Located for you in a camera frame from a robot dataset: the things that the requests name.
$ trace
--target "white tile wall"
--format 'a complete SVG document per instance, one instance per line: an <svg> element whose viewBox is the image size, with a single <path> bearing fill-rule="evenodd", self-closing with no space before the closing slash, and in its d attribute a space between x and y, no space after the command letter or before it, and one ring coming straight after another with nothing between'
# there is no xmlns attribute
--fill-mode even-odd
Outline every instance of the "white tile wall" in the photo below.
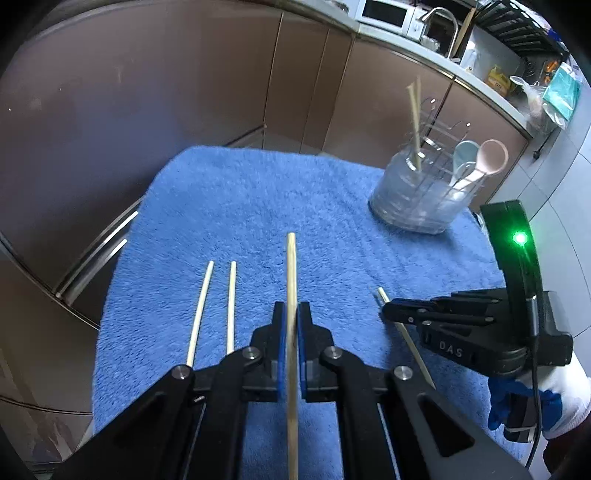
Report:
<svg viewBox="0 0 591 480"><path fill-rule="evenodd" d="M549 202L533 217L530 227L544 289L558 292L570 331L576 335L591 325L591 298L569 236Z"/></svg>
<svg viewBox="0 0 591 480"><path fill-rule="evenodd" d="M542 205L548 200L548 197L533 181L525 187L525 190L521 192L521 195L519 195L518 198L521 200L521 204L523 205L528 220L531 220L534 215L538 213L539 209L542 208Z"/></svg>
<svg viewBox="0 0 591 480"><path fill-rule="evenodd" d="M579 150L589 131L591 124L591 87L588 82L581 86L581 94L573 117L570 119L566 133L571 139L574 147Z"/></svg>
<svg viewBox="0 0 591 480"><path fill-rule="evenodd" d="M574 352L588 377L591 377L591 327L574 338Z"/></svg>
<svg viewBox="0 0 591 480"><path fill-rule="evenodd" d="M544 163L544 161L548 157L548 154L550 153L550 150L552 150L552 146L556 142L556 139L558 138L558 135L561 133L561 131L562 130L560 128L556 128L550 134L550 137L548 138L546 144L543 146L540 152L540 157L537 160L534 159L534 151L538 150L542 146L542 143L544 143L544 141L546 140L547 135L538 134L527 146L527 148L523 152L523 155L519 159L518 164L521 166L521 168L523 168L525 173L527 173L527 176L529 178L534 178L534 175L537 173L538 169L540 168L540 165L542 165L542 163Z"/></svg>
<svg viewBox="0 0 591 480"><path fill-rule="evenodd" d="M591 129L587 132L587 136L581 145L579 153L584 156L587 160L591 161Z"/></svg>
<svg viewBox="0 0 591 480"><path fill-rule="evenodd" d="M491 203L515 200L523 192L525 187L527 187L529 182L530 178L525 174L523 168L516 165L496 191L491 199Z"/></svg>
<svg viewBox="0 0 591 480"><path fill-rule="evenodd" d="M552 192L573 164L577 153L578 150L573 145L569 136L565 132L561 132L548 153L548 157L540 165L540 168L532 178L534 183L546 196L549 197L552 195Z"/></svg>
<svg viewBox="0 0 591 480"><path fill-rule="evenodd" d="M587 286L591 283L591 163L577 155L550 203L577 254ZM589 319L591 312L581 312Z"/></svg>

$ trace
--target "blue glove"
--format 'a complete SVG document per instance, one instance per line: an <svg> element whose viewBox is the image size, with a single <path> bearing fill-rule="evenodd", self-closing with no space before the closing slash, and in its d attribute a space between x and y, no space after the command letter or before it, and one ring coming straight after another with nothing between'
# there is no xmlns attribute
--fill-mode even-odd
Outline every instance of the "blue glove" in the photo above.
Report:
<svg viewBox="0 0 591 480"><path fill-rule="evenodd" d="M579 426L591 411L591 384L573 353L565 367L538 367L542 404L542 432L548 440ZM491 412L489 430L496 430L509 416L511 394L532 397L531 372L517 378L489 378Z"/></svg>

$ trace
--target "faucet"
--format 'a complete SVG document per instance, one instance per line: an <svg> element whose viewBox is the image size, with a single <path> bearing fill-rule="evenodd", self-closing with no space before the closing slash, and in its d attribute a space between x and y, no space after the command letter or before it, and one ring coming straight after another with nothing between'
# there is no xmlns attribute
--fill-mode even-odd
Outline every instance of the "faucet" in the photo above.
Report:
<svg viewBox="0 0 591 480"><path fill-rule="evenodd" d="M457 32L459 31L459 27L457 26L456 17L454 17L453 14L447 8L435 7L431 11L427 12L426 14L424 14L418 20L419 20L419 22L423 22L425 24L425 26L430 25L431 24L431 18L437 12L441 12L441 13L445 14L444 16L447 17L449 20L451 20L453 22L453 37L452 37L452 42L449 44L449 49L447 50L447 54L445 55L446 58L448 59L449 57L452 56L452 48L453 48L453 46L456 43Z"/></svg>

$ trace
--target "black cable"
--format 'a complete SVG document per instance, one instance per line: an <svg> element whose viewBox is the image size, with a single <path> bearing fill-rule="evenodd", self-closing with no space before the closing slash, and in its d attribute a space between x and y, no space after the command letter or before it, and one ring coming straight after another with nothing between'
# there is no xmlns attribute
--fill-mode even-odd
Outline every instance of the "black cable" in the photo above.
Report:
<svg viewBox="0 0 591 480"><path fill-rule="evenodd" d="M531 446L530 455L525 463L526 468L529 468L531 462L534 460L535 451L538 449L540 436L542 434L542 403L540 400L540 390L538 388L538 335L533 336L531 339L531 387L534 391L536 421L534 444Z"/></svg>

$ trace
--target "green led light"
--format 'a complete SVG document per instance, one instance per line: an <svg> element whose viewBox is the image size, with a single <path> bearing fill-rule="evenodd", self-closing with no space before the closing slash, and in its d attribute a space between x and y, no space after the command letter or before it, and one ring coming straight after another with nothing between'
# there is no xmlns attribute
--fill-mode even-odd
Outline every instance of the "green led light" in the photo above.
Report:
<svg viewBox="0 0 591 480"><path fill-rule="evenodd" d="M525 232L515 232L513 234L513 241L523 247L527 243L527 233Z"/></svg>

